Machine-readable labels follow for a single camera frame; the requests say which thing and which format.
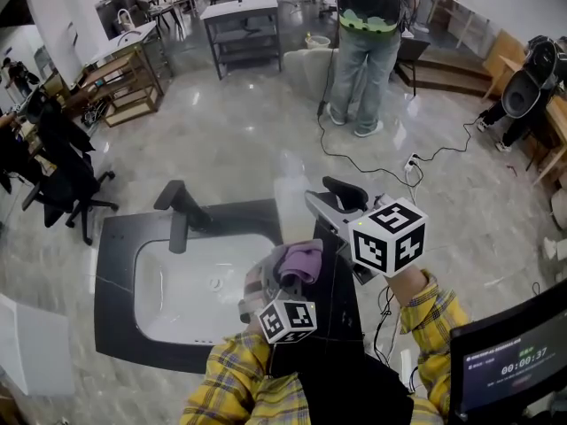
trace white box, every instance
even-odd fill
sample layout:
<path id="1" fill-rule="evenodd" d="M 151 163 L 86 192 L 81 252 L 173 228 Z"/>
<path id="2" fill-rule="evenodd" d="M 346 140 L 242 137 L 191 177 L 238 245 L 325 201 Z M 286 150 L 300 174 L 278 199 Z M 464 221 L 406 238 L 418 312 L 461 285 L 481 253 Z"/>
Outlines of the white box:
<path id="1" fill-rule="evenodd" d="M 275 299 L 258 317 L 269 344 L 295 344 L 317 329 L 314 302 Z"/>
<path id="2" fill-rule="evenodd" d="M 405 198 L 348 223 L 353 261 L 386 277 L 415 263 L 427 242 L 427 214 Z"/>

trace bucket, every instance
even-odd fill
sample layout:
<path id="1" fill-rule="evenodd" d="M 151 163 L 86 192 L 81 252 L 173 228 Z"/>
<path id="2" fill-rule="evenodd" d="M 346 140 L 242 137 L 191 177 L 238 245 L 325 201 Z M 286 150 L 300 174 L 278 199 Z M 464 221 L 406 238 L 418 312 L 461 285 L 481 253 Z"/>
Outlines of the bucket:
<path id="1" fill-rule="evenodd" d="M 330 39 L 327 36 L 311 36 L 310 38 L 306 38 L 305 42 L 307 43 L 308 49 L 327 49 L 330 44 Z"/>

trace plaid sleeve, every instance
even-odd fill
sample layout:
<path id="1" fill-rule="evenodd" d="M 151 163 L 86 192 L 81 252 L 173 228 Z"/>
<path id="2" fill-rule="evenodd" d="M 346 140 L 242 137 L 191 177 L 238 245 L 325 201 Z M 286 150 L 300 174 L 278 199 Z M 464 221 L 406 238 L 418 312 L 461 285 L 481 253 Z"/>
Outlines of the plaid sleeve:
<path id="1" fill-rule="evenodd" d="M 469 322 L 453 291 L 443 291 L 426 271 L 427 287 L 402 309 L 401 332 L 412 332 L 421 349 L 418 372 L 429 400 L 447 418 L 451 394 L 449 332 Z"/>
<path id="2" fill-rule="evenodd" d="M 206 363 L 205 380 L 189 397 L 180 425 L 247 421 L 268 357 L 266 341 L 247 332 L 215 346 Z"/>

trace purple cloth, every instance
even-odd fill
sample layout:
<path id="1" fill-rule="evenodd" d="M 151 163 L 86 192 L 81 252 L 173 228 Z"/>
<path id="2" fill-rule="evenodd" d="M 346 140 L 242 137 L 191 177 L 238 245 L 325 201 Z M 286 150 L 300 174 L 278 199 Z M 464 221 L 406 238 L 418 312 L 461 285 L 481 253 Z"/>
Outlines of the purple cloth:
<path id="1" fill-rule="evenodd" d="M 321 273 L 322 240 L 314 239 L 288 247 L 283 263 L 278 269 L 282 279 L 286 275 L 297 275 L 304 283 L 315 283 Z"/>

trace power strip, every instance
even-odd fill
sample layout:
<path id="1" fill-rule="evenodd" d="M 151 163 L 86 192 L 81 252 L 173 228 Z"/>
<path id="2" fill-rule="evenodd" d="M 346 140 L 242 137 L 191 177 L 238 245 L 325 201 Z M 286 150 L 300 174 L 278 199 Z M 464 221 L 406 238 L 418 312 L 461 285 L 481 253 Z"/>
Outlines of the power strip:
<path id="1" fill-rule="evenodd" d="M 406 165 L 404 166 L 404 170 L 408 173 L 410 173 L 413 169 L 414 166 L 419 166 L 419 158 L 417 157 L 417 154 L 415 154 L 414 152 L 411 153 L 411 156 L 408 159 L 408 162 L 406 162 Z"/>

